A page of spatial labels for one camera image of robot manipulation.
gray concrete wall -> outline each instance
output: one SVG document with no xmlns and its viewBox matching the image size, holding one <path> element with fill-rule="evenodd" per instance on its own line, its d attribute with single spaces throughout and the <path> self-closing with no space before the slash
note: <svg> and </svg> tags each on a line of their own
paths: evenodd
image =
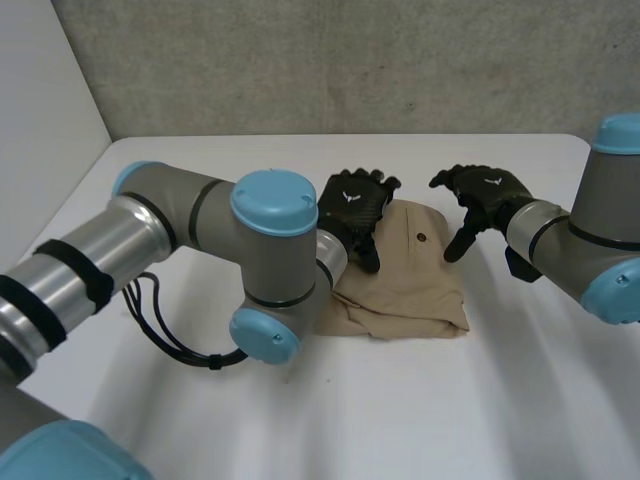
<svg viewBox="0 0 640 480">
<path fill-rule="evenodd" d="M 640 110 L 638 0 L 54 0 L 114 140 L 566 132 Z"/>
</svg>

logo on robotic hand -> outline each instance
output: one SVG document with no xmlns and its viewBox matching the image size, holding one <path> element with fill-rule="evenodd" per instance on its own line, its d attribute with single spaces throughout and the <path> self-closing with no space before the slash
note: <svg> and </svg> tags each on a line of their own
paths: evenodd
<svg viewBox="0 0 640 480">
<path fill-rule="evenodd" d="M 347 192 L 342 192 L 342 196 L 347 201 L 347 203 L 355 202 L 356 200 L 360 199 L 360 195 L 356 195 L 355 197 L 351 197 L 351 196 L 347 195 Z"/>
</svg>

black band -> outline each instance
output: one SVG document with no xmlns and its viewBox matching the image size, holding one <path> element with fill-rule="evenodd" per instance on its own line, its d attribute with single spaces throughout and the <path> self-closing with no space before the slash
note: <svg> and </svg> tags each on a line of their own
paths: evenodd
<svg viewBox="0 0 640 480">
<path fill-rule="evenodd" d="M 13 344 L 0 334 L 0 358 L 21 382 L 33 373 L 33 368 Z"/>
<path fill-rule="evenodd" d="M 318 265 L 320 267 L 320 270 L 322 270 L 324 274 L 327 276 L 327 280 L 329 280 L 329 285 L 331 286 L 331 290 L 333 290 L 333 275 L 331 275 L 331 272 L 329 271 L 327 266 L 317 258 L 316 258 L 316 265 Z"/>
<path fill-rule="evenodd" d="M 153 203 L 151 203 L 149 200 L 144 198 L 142 195 L 139 195 L 135 192 L 124 192 L 124 193 L 119 193 L 118 195 L 124 195 L 125 197 L 133 198 L 136 202 L 141 203 L 142 205 L 147 207 L 149 210 L 151 210 L 151 213 L 153 213 L 156 216 L 156 218 L 160 220 L 160 223 L 162 224 L 165 231 L 167 232 L 167 236 L 169 237 L 169 243 L 171 244 L 171 252 L 174 252 L 176 248 L 178 248 L 178 240 L 176 237 L 176 232 L 173 230 L 173 227 L 171 226 L 169 219 L 165 217 L 164 213 L 162 213 L 158 207 L 156 207 Z"/>
<path fill-rule="evenodd" d="M 67 339 L 67 332 L 45 303 L 27 287 L 13 278 L 0 275 L 0 297 L 26 316 L 49 345 L 49 351 Z"/>
<path fill-rule="evenodd" d="M 216 178 L 215 180 L 211 180 L 204 187 L 202 187 L 202 190 L 200 190 L 200 193 L 198 194 L 198 198 L 196 198 L 196 201 L 193 204 L 193 208 L 191 209 L 191 215 L 189 215 L 189 239 L 191 240 L 191 243 L 197 250 L 202 250 L 202 248 L 200 247 L 200 242 L 198 242 L 198 235 L 196 233 L 196 228 L 198 226 L 198 215 L 200 214 L 200 207 L 202 207 L 202 204 L 204 203 L 204 199 L 206 198 L 207 195 L 209 195 L 209 192 L 211 192 L 211 190 L 213 190 L 214 187 L 219 183 L 222 183 L 222 180 Z"/>
<path fill-rule="evenodd" d="M 543 225 L 542 228 L 536 232 L 536 234 L 531 239 L 531 243 L 529 244 L 529 261 L 531 262 L 531 265 L 533 265 L 533 254 L 536 251 L 536 245 L 538 245 L 538 240 L 540 240 L 542 235 L 544 235 L 544 232 L 549 230 L 556 223 L 560 223 L 568 218 L 569 218 L 569 215 L 561 215 L 559 217 L 556 217 L 553 220 L 551 220 L 549 223 L 546 223 L 545 225 Z"/>
<path fill-rule="evenodd" d="M 64 263 L 80 277 L 87 289 L 87 298 L 96 305 L 94 314 L 102 310 L 111 300 L 114 282 L 111 275 L 103 273 L 76 247 L 61 240 L 49 240 L 36 248 L 41 253 Z"/>
<path fill-rule="evenodd" d="M 300 302 L 304 302 L 307 298 L 309 298 L 311 296 L 311 294 L 313 293 L 313 291 L 316 288 L 316 284 L 313 284 L 313 287 L 311 287 L 309 289 L 309 291 L 307 293 L 305 293 L 304 295 L 302 295 L 301 297 L 298 298 L 294 298 L 293 300 L 285 300 L 282 302 L 268 302 L 266 300 L 260 300 L 259 298 L 254 297 L 253 295 L 251 295 L 249 292 L 247 292 L 247 290 L 245 289 L 244 293 L 247 296 L 247 298 L 249 300 L 251 300 L 252 302 L 257 303 L 258 305 L 262 305 L 263 307 L 267 307 L 267 308 L 287 308 L 287 307 L 293 307 L 294 305 L 299 304 Z"/>
<path fill-rule="evenodd" d="M 640 252 L 640 243 L 637 242 L 623 242 L 620 240 L 611 240 L 609 238 L 599 237 L 592 233 L 585 232 L 576 227 L 573 223 L 569 222 L 569 231 L 576 237 L 581 238 L 589 243 L 600 245 L 601 247 L 615 248 L 616 250 L 626 250 L 628 252 Z"/>
</svg>

white table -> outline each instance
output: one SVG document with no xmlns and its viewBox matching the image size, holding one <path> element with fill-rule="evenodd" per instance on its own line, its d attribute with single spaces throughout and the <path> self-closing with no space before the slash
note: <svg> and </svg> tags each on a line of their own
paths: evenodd
<svg viewBox="0 0 640 480">
<path fill-rule="evenodd" d="M 38 242 L 97 214 L 137 160 L 233 181 L 287 168 L 318 192 L 342 168 L 379 168 L 402 180 L 398 198 L 439 209 L 454 231 L 464 210 L 427 187 L 440 169 L 507 168 L 570 208 L 587 152 L 563 135 L 129 139 L 107 150 Z M 546 279 L 514 280 L 504 248 L 488 232 L 458 264 L 466 338 L 313 338 L 290 367 L 250 360 L 216 373 L 158 351 L 119 296 L 23 388 L 102 427 L 158 480 L 640 478 L 639 328 L 601 323 Z M 152 270 L 183 341 L 233 348 L 236 266 L 181 249 Z"/>
</svg>

light blue joint cap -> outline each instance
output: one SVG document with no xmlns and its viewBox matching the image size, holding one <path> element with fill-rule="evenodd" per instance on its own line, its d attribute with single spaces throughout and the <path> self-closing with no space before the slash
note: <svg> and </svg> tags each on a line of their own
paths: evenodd
<svg viewBox="0 0 640 480">
<path fill-rule="evenodd" d="M 0 456 L 2 480 L 153 480 L 93 425 L 60 420 L 37 428 Z"/>
<path fill-rule="evenodd" d="M 600 124 L 593 149 L 613 155 L 640 155 L 640 112 L 606 117 Z"/>
<path fill-rule="evenodd" d="M 113 184 L 113 189 L 111 190 L 111 196 L 115 197 L 116 195 L 120 194 L 120 188 L 122 188 L 122 184 L 124 183 L 124 181 L 127 179 L 129 175 L 131 175 L 133 172 L 138 170 L 140 167 L 144 167 L 146 165 L 153 165 L 153 164 L 164 165 L 164 163 L 162 162 L 151 162 L 148 160 L 142 160 L 140 162 L 134 162 L 128 167 L 125 167 L 125 169 L 122 170 L 122 172 L 120 172 L 120 175 L 118 175 L 118 178 L 116 179 L 116 183 Z"/>
<path fill-rule="evenodd" d="M 282 365 L 300 350 L 300 340 L 285 325 L 266 313 L 239 308 L 229 324 L 231 338 L 251 358 Z"/>
<path fill-rule="evenodd" d="M 309 180 L 287 170 L 259 170 L 241 178 L 231 208 L 249 228 L 274 237 L 295 237 L 318 221 L 316 191 Z"/>
<path fill-rule="evenodd" d="M 611 325 L 640 320 L 640 258 L 601 273 L 580 298 L 584 309 Z"/>
</svg>

